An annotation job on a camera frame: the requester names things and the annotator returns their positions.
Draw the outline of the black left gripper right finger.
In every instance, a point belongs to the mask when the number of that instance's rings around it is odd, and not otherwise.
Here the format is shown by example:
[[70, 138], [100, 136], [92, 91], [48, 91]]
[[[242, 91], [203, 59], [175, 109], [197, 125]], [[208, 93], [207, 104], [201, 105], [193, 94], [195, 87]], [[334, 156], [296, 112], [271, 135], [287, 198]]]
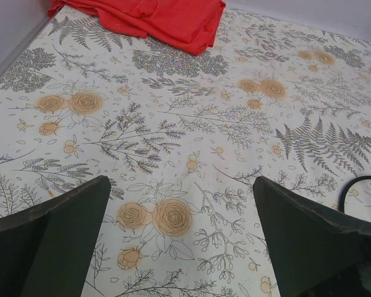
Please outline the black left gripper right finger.
[[302, 197], [260, 176], [258, 216], [281, 296], [371, 296], [371, 222]]

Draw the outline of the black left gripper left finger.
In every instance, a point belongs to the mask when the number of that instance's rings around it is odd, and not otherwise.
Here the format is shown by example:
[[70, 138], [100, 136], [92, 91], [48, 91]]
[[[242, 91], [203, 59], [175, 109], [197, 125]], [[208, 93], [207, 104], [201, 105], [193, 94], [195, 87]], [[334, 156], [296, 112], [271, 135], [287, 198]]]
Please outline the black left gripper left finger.
[[0, 218], [0, 296], [80, 296], [110, 192], [101, 175]]

